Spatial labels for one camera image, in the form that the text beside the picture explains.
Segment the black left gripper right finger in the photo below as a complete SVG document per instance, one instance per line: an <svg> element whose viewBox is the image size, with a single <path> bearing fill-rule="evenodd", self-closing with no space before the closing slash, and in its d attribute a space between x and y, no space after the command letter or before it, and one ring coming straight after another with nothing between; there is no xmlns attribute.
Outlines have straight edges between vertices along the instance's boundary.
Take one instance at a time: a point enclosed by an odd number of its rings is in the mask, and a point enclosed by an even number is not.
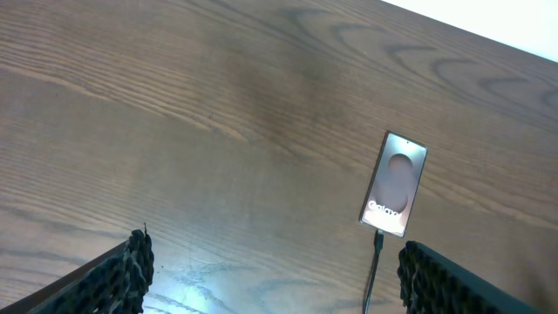
<svg viewBox="0 0 558 314"><path fill-rule="evenodd" d="M538 312L420 242L407 242L399 251L398 260L400 298L408 313Z"/></svg>

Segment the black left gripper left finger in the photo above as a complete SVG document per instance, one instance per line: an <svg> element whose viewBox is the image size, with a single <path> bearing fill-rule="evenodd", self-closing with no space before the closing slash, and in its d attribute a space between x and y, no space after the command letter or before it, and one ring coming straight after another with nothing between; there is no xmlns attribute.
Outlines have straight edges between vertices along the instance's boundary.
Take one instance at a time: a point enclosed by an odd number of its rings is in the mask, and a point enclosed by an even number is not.
<svg viewBox="0 0 558 314"><path fill-rule="evenodd" d="M1 314L139 314L153 283L154 253L146 229Z"/></svg>

